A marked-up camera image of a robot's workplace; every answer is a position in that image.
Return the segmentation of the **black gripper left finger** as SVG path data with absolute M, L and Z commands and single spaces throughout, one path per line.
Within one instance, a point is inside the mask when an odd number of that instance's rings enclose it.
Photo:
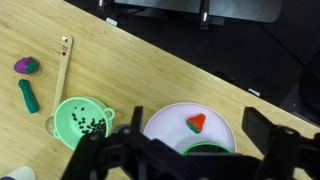
M 174 180 L 153 157 L 151 141 L 141 133 L 143 107 L 136 106 L 129 125 L 117 126 L 108 137 L 84 135 L 62 175 L 62 180 L 105 180 L 120 167 L 131 180 Z

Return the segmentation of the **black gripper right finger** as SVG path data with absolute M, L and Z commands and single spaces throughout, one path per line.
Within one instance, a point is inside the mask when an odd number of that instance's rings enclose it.
M 294 169 L 303 169 L 320 180 L 320 134 L 312 139 L 283 125 L 275 125 L 253 107 L 246 107 L 242 130 L 264 155 L 256 180 L 293 180 Z

